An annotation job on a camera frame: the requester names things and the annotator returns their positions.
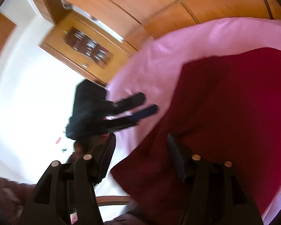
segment curved wooden edge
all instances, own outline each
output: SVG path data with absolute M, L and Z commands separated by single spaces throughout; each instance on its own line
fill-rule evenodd
M 97 196 L 98 206 L 127 205 L 133 199 L 130 196 Z

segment maroon garment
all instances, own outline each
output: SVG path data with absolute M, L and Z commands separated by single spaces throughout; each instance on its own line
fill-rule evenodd
M 187 193 L 169 156 L 168 133 L 210 162 L 231 161 L 263 213 L 281 185 L 281 51 L 261 48 L 183 66 L 164 117 L 111 171 L 160 225 L 178 223 Z
M 34 187 L 34 184 L 19 184 L 0 177 L 0 210 L 11 224 L 18 223 L 24 205 Z

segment pink blanket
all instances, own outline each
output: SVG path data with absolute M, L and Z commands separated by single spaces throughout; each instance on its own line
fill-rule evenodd
M 108 99 L 117 101 L 136 92 L 157 104 L 158 114 L 137 127 L 117 133 L 117 143 L 127 154 L 147 136 L 169 107 L 185 62 L 212 55 L 232 55 L 272 47 L 281 50 L 281 21 L 252 18 L 213 20 L 171 32 L 147 43 L 110 81 Z M 281 187 L 263 214 L 269 224 L 281 209 Z

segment silver bolt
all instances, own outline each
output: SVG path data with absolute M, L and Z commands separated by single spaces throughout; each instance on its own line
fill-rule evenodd
M 232 167 L 232 162 L 230 162 L 230 161 L 225 161 L 224 165 L 225 165 L 226 167 Z
M 57 167 L 59 165 L 59 161 L 54 161 L 51 163 L 52 167 Z
M 192 156 L 192 159 L 195 160 L 195 161 L 200 161 L 201 157 L 199 155 L 195 154 L 195 155 Z
M 86 161 L 90 160 L 90 159 L 92 159 L 92 155 L 91 154 L 86 154 L 86 155 L 83 156 L 83 159 L 86 160 Z

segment red cloth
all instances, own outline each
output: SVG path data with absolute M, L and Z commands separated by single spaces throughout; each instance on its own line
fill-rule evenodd
M 231 161 L 263 213 L 281 185 L 281 51 L 261 48 L 183 66 L 164 117 L 111 171 L 160 225 L 178 223 L 186 195 L 168 133 L 211 162 Z

